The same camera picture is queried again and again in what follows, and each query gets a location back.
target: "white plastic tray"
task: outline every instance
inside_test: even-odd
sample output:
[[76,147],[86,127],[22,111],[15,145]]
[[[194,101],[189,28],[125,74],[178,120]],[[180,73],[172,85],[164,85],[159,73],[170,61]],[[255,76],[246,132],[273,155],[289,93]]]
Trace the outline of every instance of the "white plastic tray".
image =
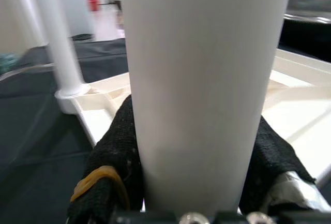
[[[129,73],[91,87],[74,103],[95,145],[131,93]],[[331,171],[331,64],[277,50],[262,114],[322,186]]]

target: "black tablecloth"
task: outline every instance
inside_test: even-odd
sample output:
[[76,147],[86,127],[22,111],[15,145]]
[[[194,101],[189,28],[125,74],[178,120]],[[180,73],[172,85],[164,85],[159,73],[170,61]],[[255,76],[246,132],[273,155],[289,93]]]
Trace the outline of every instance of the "black tablecloth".
[[[128,71],[125,40],[77,43],[86,82]],[[17,68],[50,63],[45,47],[29,50]],[[54,98],[52,67],[0,82],[0,223],[65,223],[73,188],[91,145],[74,115]]]

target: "white plastic cup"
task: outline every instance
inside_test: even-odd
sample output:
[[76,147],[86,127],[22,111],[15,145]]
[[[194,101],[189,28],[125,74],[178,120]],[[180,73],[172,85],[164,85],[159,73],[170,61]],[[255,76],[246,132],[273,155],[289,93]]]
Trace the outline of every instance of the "white plastic cup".
[[147,210],[236,211],[288,0],[123,0]]

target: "rubber band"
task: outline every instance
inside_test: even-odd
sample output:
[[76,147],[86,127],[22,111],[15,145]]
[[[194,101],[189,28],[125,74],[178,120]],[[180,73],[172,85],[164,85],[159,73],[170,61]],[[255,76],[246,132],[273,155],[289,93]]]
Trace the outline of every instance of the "rubber band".
[[80,180],[73,191],[70,202],[73,202],[75,199],[87,192],[93,185],[97,183],[99,179],[104,177],[110,178],[114,182],[114,186],[119,198],[124,202],[126,210],[130,210],[128,192],[126,191],[121,177],[118,175],[116,169],[112,166],[101,166],[98,169],[92,171],[87,177]]

